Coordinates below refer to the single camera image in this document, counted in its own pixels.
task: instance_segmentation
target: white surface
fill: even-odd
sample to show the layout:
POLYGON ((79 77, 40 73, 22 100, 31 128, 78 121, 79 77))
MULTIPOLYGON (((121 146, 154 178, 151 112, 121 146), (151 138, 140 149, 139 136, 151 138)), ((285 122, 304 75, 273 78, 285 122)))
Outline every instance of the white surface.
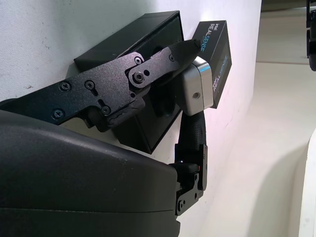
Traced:
POLYGON ((307 152, 299 237, 315 237, 316 227, 316 131, 307 152))
POLYGON ((257 62, 306 64, 306 8, 264 12, 257 62))
POLYGON ((254 97, 202 237, 287 236, 297 162, 316 126, 315 76, 307 65, 257 63, 254 97))
MULTIPOLYGON (((0 100, 64 79, 73 58, 144 13, 180 10, 186 39, 191 38, 199 21, 227 20, 233 66, 219 108, 205 112, 208 188, 204 197, 179 218, 180 236, 198 236, 235 130, 252 97, 260 7, 260 0, 0 0, 0 100)), ((152 158, 173 161, 179 122, 169 130, 152 158)), ((95 129, 88 131, 80 121, 74 124, 67 126, 117 143, 111 132, 100 134, 95 129)))

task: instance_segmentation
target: box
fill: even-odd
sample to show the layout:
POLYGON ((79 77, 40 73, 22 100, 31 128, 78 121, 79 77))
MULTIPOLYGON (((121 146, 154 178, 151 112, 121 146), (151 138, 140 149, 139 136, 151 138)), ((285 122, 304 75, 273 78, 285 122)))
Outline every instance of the box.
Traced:
MULTIPOLYGON (((135 51, 147 60, 180 41, 183 41, 183 33, 179 11, 149 13, 76 58, 75 63, 83 72, 135 51)), ((168 84, 151 89, 143 99, 145 108, 113 132, 121 144, 151 154, 181 110, 168 84)))
POLYGON ((232 66, 226 21, 202 21, 198 24, 193 39, 201 41, 199 57, 204 59, 212 70, 214 103, 217 108, 232 66))

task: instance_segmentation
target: floor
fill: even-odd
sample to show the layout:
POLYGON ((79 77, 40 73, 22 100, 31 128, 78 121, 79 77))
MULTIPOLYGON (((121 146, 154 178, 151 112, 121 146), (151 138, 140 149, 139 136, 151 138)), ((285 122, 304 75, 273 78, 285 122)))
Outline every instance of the floor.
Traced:
POLYGON ((316 74, 257 63, 240 127, 202 237, 284 237, 297 162, 316 127, 316 74))

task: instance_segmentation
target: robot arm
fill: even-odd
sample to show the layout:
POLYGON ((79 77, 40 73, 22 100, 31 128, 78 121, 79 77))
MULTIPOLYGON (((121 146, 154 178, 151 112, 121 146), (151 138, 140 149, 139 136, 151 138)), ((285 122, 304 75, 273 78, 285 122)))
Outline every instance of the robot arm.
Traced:
POLYGON ((2 103, 0 236, 178 236, 176 216, 206 188, 203 111, 183 113, 170 165, 55 125, 73 117, 100 131, 120 124, 198 52, 189 40, 147 61, 130 53, 2 103))

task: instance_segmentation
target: bolt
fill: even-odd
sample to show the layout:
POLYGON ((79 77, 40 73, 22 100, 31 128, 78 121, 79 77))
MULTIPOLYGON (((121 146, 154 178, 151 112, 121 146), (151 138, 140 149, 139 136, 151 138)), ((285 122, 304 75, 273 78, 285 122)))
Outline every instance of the bolt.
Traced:
POLYGON ((134 73, 134 82, 140 84, 144 81, 144 75, 141 72, 134 73))
POLYGON ((104 115, 109 115, 109 114, 111 113, 111 109, 110 109, 110 107, 108 107, 108 106, 103 106, 103 107, 101 108, 101 112, 102 112, 104 115))
POLYGON ((70 91, 71 90, 71 85, 70 85, 70 83, 68 83, 66 81, 63 81, 63 82, 60 83, 59 88, 62 91, 70 91))
POLYGON ((94 89, 94 83, 91 80, 87 80, 84 83, 85 88, 87 88, 88 90, 93 90, 94 89))
POLYGON ((174 62, 174 57, 172 56, 172 54, 169 55, 169 59, 171 62, 174 62))
POLYGON ((142 59, 141 59, 140 57, 136 57, 136 58, 135 58, 135 63, 136 63, 137 65, 141 64, 141 63, 142 63, 142 59))
POLYGON ((61 110, 54 110, 53 111, 53 117, 55 119, 60 119, 62 116, 64 116, 64 113, 61 110))

